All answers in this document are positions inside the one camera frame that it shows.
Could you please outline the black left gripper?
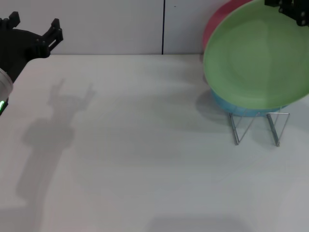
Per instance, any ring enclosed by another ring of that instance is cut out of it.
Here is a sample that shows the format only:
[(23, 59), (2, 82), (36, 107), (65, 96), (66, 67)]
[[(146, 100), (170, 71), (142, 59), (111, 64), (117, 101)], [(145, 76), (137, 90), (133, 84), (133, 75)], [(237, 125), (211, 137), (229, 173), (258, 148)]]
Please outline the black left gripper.
[(19, 13), (0, 19), (0, 68), (15, 82), (27, 63), (37, 58), (47, 58), (63, 41), (60, 21), (55, 18), (44, 35), (12, 29), (20, 23)]

